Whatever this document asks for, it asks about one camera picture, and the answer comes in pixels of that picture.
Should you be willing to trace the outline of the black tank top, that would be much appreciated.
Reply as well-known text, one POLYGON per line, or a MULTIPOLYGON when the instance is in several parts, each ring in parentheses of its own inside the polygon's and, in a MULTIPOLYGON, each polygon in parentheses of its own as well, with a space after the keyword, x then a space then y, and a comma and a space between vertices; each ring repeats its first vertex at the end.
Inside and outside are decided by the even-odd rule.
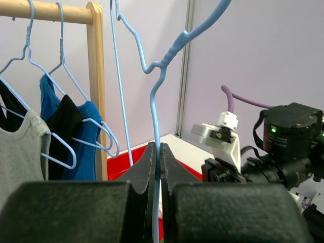
MULTIPOLYGON (((43 91, 41 98, 41 117, 45 120, 52 132, 56 133, 72 147, 72 137, 76 135, 76 132, 78 132, 79 128, 81 127, 83 115, 80 113, 68 95, 65 95, 62 100, 59 101, 56 99, 57 97, 54 94, 53 88, 49 88, 49 90, 46 90, 45 88, 45 86, 41 87, 41 90, 43 91)), ((2 83, 1 97, 6 108, 20 115, 25 115, 27 113, 24 106, 2 83)), ((7 111, 7 117, 5 118, 4 112, 1 110, 1 128, 5 129, 6 131, 15 132, 18 130, 22 122, 23 118, 20 118, 9 111, 7 111)), ((53 138, 50 146, 53 146, 56 142, 57 141, 55 138, 53 138)), ((65 150, 64 152, 64 155, 51 156, 56 157, 58 160, 67 164, 71 164, 72 162, 67 161, 69 154, 68 150, 65 150)), ((63 166, 50 161, 49 179, 59 180, 62 176, 63 169, 65 169, 63 166)))

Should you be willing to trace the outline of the grey tank top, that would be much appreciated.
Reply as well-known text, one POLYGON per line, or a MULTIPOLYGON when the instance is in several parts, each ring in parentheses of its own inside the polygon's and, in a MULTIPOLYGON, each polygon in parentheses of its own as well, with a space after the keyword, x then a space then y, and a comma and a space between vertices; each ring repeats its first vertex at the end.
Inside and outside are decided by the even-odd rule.
POLYGON ((1 208, 23 183, 49 179, 48 154, 51 135, 45 121, 29 110, 20 127, 1 128, 1 208))

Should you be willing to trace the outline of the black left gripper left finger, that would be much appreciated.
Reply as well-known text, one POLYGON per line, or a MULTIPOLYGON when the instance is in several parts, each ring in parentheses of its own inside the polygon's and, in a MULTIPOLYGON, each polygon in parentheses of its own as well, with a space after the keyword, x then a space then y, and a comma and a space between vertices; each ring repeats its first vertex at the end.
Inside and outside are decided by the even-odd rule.
POLYGON ((1 211, 1 242, 153 242, 156 146, 114 181, 22 184, 1 211))

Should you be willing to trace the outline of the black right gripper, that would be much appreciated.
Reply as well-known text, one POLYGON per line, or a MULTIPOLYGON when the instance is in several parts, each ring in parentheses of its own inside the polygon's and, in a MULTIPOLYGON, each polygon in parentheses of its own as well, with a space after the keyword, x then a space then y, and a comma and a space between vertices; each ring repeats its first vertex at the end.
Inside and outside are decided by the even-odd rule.
POLYGON ((237 182, 246 183, 247 179, 233 166, 219 158, 207 158, 201 166, 204 182, 237 182))

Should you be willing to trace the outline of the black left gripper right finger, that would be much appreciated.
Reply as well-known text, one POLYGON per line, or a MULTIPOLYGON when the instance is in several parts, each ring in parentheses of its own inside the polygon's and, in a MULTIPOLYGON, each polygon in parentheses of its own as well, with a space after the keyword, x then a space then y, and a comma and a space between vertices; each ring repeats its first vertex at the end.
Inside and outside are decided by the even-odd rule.
POLYGON ((278 184, 204 183, 160 146, 165 242, 313 242, 278 184))

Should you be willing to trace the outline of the light blue hanger of grey top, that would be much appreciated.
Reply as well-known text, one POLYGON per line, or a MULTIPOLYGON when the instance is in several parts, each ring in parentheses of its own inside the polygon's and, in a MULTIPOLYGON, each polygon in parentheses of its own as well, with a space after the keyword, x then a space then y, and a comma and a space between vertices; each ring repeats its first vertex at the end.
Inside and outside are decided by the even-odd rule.
MULTIPOLYGON (((27 110, 31 110, 33 111, 28 104, 18 95, 18 93, 1 77, 1 83, 7 87, 7 89, 10 91, 11 94, 13 94, 16 99, 19 100, 19 102, 24 106, 25 109, 27 110)), ((77 164, 77 159, 76 159, 76 154, 74 152, 74 150, 72 149, 72 147, 66 143, 60 136, 58 136, 57 134, 51 132, 50 130, 46 131, 45 134, 47 135, 51 135, 52 137, 55 138, 55 140, 57 141, 56 143, 54 143, 53 146, 49 146, 49 151, 48 153, 43 153, 41 152, 41 156, 67 168, 67 169, 74 169, 76 167, 77 164), (71 154, 72 158, 73 158, 73 164, 69 165, 63 161, 58 160, 56 157, 52 157, 51 155, 64 155, 65 154, 65 150, 69 150, 69 153, 71 154)))

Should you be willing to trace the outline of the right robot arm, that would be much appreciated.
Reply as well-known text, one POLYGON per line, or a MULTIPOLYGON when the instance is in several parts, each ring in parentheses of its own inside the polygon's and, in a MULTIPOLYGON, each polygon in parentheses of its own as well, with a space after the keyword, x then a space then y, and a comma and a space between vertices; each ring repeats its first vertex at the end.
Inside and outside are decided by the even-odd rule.
POLYGON ((221 114, 218 125, 193 128, 199 141, 213 150, 202 166, 208 182, 278 183, 287 189, 308 178, 323 179, 323 112, 291 103, 262 110, 255 127, 263 126, 263 137, 254 134, 254 146, 240 147, 235 132, 237 117, 221 114))

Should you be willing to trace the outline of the wooden clothes rack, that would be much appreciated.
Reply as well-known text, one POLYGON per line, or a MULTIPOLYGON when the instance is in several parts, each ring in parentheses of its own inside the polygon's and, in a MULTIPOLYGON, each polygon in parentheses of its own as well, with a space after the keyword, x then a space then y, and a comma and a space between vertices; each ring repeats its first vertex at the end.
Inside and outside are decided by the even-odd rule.
MULTIPOLYGON (((60 20, 57 4, 36 1, 35 19, 60 20)), ((102 118, 105 119, 105 80, 104 80, 104 35, 103 10, 97 2, 88 2, 85 8, 64 6, 64 20, 67 23, 87 25, 87 47, 89 64, 89 82, 91 101, 97 106, 102 118)), ((31 7, 27 1, 1 1, 1 16, 28 18, 31 7)), ((107 181, 107 155, 104 151, 97 152, 97 178, 107 181)))

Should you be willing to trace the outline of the blue tank top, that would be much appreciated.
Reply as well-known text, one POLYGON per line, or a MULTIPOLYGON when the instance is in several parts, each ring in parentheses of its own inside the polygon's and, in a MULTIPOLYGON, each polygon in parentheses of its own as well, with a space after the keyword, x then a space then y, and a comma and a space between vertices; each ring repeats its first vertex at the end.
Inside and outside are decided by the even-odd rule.
MULTIPOLYGON (((46 90, 53 88, 54 91, 53 82, 46 75, 43 75, 40 79, 41 98, 43 94, 41 87, 44 86, 46 90)), ((102 122, 102 117, 93 102, 87 101, 83 105, 76 107, 83 115, 83 119, 91 118, 97 123, 102 122)), ((93 145, 98 141, 101 129, 91 121, 83 122, 82 120, 81 127, 76 132, 76 135, 72 137, 72 149, 77 159, 76 167, 72 170, 64 167, 65 169, 63 169, 59 180, 96 180, 96 148, 93 145)))

